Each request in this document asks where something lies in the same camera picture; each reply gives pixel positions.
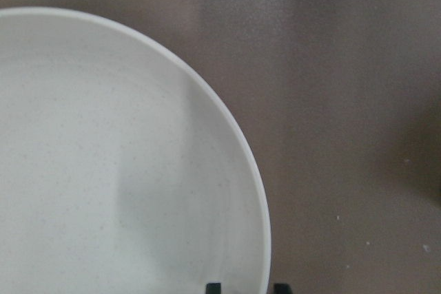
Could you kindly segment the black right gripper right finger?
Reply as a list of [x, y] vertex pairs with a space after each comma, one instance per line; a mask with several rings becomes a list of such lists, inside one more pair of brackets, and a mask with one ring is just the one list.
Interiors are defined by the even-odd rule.
[[274, 283], [273, 294], [291, 294], [291, 287], [286, 283]]

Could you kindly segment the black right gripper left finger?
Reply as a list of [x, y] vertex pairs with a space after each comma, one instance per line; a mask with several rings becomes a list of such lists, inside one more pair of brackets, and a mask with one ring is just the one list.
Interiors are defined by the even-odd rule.
[[206, 284], [205, 294], [221, 294], [221, 283]]

